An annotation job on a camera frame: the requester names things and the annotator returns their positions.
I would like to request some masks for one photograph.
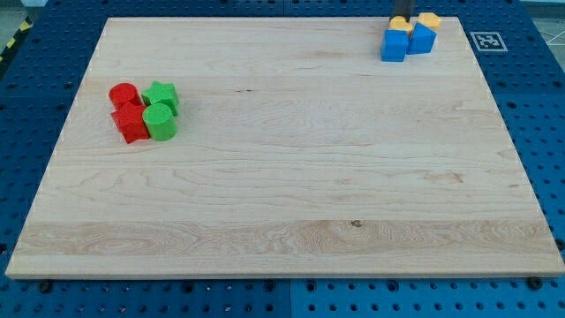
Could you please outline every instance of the blue pegboard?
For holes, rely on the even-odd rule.
[[[0,82],[0,270],[4,273],[107,17],[388,16],[381,0],[53,0]],[[565,75],[516,0],[418,0],[415,13],[498,32],[507,52],[471,47],[554,236],[565,239]],[[14,282],[12,316],[565,316],[565,278],[534,280]]]

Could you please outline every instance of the red block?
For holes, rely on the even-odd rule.
[[[126,102],[119,110],[112,113],[112,119],[114,119],[118,131],[124,135],[125,142],[131,143],[139,139],[149,139],[149,132],[142,116],[145,108],[145,106]]]
[[[117,110],[124,107],[127,102],[130,102],[133,105],[143,105],[139,98],[138,89],[130,83],[117,84],[110,89],[108,97]]]

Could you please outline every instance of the green cylinder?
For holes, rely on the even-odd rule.
[[[169,140],[177,133],[173,112],[163,103],[152,104],[143,110],[143,121],[155,141]]]

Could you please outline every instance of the green block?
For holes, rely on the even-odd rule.
[[[141,98],[143,98],[143,103],[145,103],[146,106],[163,103],[169,106],[173,116],[178,115],[178,95],[173,84],[162,84],[158,81],[154,81],[148,90],[141,93]]]
[[[154,103],[143,110],[143,121],[153,140],[169,140],[177,133],[173,113],[163,103]]]

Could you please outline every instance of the green star-shaped block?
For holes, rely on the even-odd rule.
[[[143,103],[146,106],[163,103],[169,106],[173,116],[177,115],[178,96],[173,84],[162,84],[154,81],[148,90],[141,93],[141,98],[143,98]]]

